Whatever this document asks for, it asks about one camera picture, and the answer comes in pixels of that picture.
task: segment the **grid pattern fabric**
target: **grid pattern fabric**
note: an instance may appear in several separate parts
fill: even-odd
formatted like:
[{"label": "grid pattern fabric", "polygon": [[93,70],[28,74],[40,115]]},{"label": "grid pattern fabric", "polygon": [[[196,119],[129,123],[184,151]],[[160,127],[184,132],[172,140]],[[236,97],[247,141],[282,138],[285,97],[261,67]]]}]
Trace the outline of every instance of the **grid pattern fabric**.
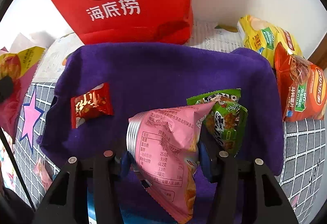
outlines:
[{"label": "grid pattern fabric", "polygon": [[300,224],[305,224],[323,175],[325,122],[305,119],[284,123],[284,164],[277,180]]},{"label": "grid pattern fabric", "polygon": [[[33,90],[36,88],[36,106],[41,110],[44,110],[44,114],[37,121],[34,131],[33,131],[33,153],[31,152],[29,143],[27,138],[19,141],[22,135],[22,128],[24,124],[24,111],[21,109],[18,125],[17,125],[17,133],[16,133],[16,144],[14,145],[14,154],[15,159],[18,164],[19,170],[22,174],[22,177],[25,181],[25,184],[29,190],[30,196],[32,197],[32,201],[35,207],[38,207],[40,201],[45,195],[45,189],[43,188],[41,179],[39,176],[35,175],[33,170],[35,164],[39,158],[41,158],[41,162],[44,164],[50,178],[53,177],[54,174],[58,174],[59,169],[42,153],[40,147],[36,143],[36,139],[40,134],[43,134],[43,130],[45,127],[45,116],[47,111],[50,108],[51,102],[54,97],[54,88],[55,83],[32,83],[25,95],[24,104],[29,103],[31,101]],[[28,200],[24,193],[24,190],[21,187],[21,184],[16,178],[16,193],[28,204]]]}]

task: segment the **yellow snack bag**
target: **yellow snack bag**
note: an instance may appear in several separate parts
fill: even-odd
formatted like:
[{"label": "yellow snack bag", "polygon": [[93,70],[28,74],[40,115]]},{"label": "yellow snack bag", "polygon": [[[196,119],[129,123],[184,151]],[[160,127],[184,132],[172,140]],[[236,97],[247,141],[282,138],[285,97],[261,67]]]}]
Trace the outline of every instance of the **yellow snack bag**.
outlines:
[{"label": "yellow snack bag", "polygon": [[0,126],[13,141],[16,139],[17,121],[25,94],[44,51],[44,48],[35,46],[19,53],[0,55],[0,80],[10,77],[13,85],[10,96],[0,103]]},{"label": "yellow snack bag", "polygon": [[279,42],[290,55],[295,54],[303,57],[294,36],[269,22],[247,15],[238,21],[237,29],[245,47],[264,56],[272,68],[275,67],[274,55]]}]

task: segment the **pink snack wrapper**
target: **pink snack wrapper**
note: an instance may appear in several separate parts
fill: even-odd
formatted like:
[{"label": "pink snack wrapper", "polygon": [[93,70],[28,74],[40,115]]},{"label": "pink snack wrapper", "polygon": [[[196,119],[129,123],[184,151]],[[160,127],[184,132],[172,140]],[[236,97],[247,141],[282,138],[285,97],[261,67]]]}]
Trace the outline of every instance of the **pink snack wrapper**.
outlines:
[{"label": "pink snack wrapper", "polygon": [[41,162],[41,158],[39,158],[38,162],[36,162],[36,165],[34,167],[33,171],[36,175],[39,175],[41,178],[42,185],[45,189],[45,191],[48,191],[52,180],[50,176],[48,175],[43,163]]},{"label": "pink snack wrapper", "polygon": [[147,192],[178,222],[193,216],[201,125],[215,102],[136,114],[129,119],[127,150]]}]

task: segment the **purple cloth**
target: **purple cloth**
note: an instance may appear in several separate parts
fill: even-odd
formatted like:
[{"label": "purple cloth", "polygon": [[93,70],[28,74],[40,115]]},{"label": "purple cloth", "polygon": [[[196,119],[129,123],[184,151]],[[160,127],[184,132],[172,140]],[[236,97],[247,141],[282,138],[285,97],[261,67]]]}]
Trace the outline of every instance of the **purple cloth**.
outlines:
[{"label": "purple cloth", "polygon": [[[71,129],[70,98],[108,82],[115,116],[90,120]],[[128,119],[138,112],[186,105],[206,92],[241,88],[248,110],[246,134],[238,158],[261,158],[274,175],[283,163],[282,110],[276,78],[258,53],[239,48],[222,53],[161,43],[87,45],[76,50],[55,88],[56,101],[46,115],[39,144],[59,167],[71,156],[88,158],[125,142]],[[215,192],[199,168],[197,197],[190,223],[205,223]],[[154,219],[168,214],[129,173],[117,191],[122,207]]]}]

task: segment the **black cable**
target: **black cable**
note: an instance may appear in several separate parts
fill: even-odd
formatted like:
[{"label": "black cable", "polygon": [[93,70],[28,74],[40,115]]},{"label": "black cable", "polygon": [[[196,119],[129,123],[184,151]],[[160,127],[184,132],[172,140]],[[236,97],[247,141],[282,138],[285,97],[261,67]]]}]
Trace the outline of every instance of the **black cable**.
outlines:
[{"label": "black cable", "polygon": [[20,184],[22,185],[22,188],[23,188],[23,190],[24,190],[24,192],[25,192],[25,194],[26,194],[26,196],[27,196],[27,199],[28,199],[28,201],[29,201],[29,203],[30,203],[30,205],[31,205],[31,208],[32,208],[32,210],[35,212],[35,206],[34,206],[34,204],[33,204],[33,201],[32,201],[32,199],[31,199],[31,196],[29,195],[29,192],[28,192],[27,186],[26,186],[26,184],[25,184],[25,182],[24,182],[24,180],[23,180],[23,178],[22,178],[22,174],[21,174],[21,172],[20,172],[20,170],[19,170],[19,168],[18,168],[18,165],[17,165],[17,162],[16,162],[16,160],[15,160],[14,154],[13,154],[13,152],[12,152],[12,150],[11,150],[11,148],[10,148],[8,142],[7,142],[6,136],[4,135],[4,133],[3,133],[2,129],[1,129],[1,127],[0,127],[0,139],[1,139],[2,143],[3,143],[3,145],[4,145],[5,150],[6,150],[7,153],[8,153],[8,156],[9,156],[9,158],[10,158],[10,161],[11,161],[11,163],[12,163],[12,165],[13,165],[15,171],[16,171],[16,174],[17,174],[17,177],[18,177],[18,179],[19,179],[19,182],[20,182]]}]

